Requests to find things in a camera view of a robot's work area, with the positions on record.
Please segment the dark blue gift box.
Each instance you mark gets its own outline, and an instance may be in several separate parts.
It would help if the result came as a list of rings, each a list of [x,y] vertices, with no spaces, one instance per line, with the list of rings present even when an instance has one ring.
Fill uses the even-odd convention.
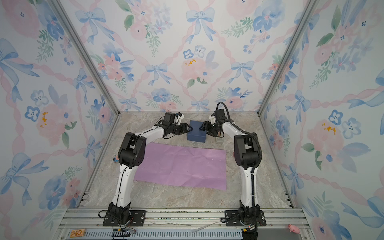
[[[200,130],[203,122],[191,120],[189,125],[193,128],[187,133],[187,140],[191,142],[205,143],[207,132]]]

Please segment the purple pink wrapping paper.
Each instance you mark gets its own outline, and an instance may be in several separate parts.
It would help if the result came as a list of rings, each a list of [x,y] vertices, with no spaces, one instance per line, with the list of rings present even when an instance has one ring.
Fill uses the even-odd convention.
[[[150,143],[134,180],[225,191],[226,151]]]

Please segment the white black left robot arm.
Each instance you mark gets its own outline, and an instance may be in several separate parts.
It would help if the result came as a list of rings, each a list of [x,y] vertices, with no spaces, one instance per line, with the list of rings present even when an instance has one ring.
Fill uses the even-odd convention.
[[[106,216],[119,225],[125,226],[132,219],[130,213],[133,181],[145,158],[147,144],[165,138],[171,134],[179,136],[193,130],[187,123],[170,126],[155,125],[142,133],[126,133],[118,151],[120,164],[118,183],[113,200],[110,202]]]

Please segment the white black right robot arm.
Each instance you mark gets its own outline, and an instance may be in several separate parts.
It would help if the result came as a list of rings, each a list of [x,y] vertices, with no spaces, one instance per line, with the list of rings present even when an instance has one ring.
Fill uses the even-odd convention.
[[[260,206],[257,197],[257,170],[262,161],[263,153],[256,133],[250,133],[235,123],[206,121],[200,131],[218,138],[219,133],[229,136],[234,141],[234,158],[241,169],[242,194],[239,207],[239,220],[244,225],[255,225],[260,216]]]

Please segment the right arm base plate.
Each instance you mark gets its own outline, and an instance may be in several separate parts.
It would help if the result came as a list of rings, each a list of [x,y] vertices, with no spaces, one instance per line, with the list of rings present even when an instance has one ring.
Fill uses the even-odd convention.
[[[226,210],[225,216],[220,222],[227,227],[265,227],[267,225],[266,217],[262,210]]]

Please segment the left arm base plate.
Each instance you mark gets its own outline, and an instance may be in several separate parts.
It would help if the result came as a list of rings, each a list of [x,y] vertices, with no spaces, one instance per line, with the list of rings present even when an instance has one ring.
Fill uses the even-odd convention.
[[[146,218],[145,210],[128,210],[122,214],[108,211],[103,227],[142,227]]]

